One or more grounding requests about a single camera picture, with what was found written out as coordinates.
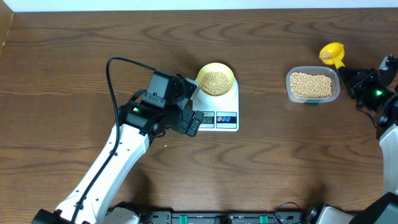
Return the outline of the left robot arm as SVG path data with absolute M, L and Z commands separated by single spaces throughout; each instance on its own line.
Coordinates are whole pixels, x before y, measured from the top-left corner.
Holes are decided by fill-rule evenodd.
M 181 75 L 155 71 L 147 90 L 140 90 L 116 110 L 109 139 L 75 190 L 54 212 L 38 211 L 33 223 L 139 223 L 129 208 L 110 212 L 110 203 L 133 165 L 155 138 L 168 129 L 194 137 L 203 113 L 187 108 L 199 84 Z

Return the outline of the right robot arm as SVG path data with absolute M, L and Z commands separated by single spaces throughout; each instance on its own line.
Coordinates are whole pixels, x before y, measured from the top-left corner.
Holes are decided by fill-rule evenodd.
M 337 70 L 357 110 L 375 112 L 371 121 L 383 155 L 383 196 L 356 215 L 330 205 L 317 205 L 304 218 L 305 223 L 397 223 L 397 89 L 388 89 L 397 75 L 397 66 L 379 70 L 341 67 Z

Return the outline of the yellow measuring scoop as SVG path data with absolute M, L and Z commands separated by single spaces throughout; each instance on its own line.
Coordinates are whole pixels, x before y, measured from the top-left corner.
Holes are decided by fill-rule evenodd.
M 319 53 L 319 58 L 324 64 L 334 65 L 336 69 L 345 67 L 343 63 L 344 56 L 344 45 L 339 42 L 333 42 L 324 46 Z

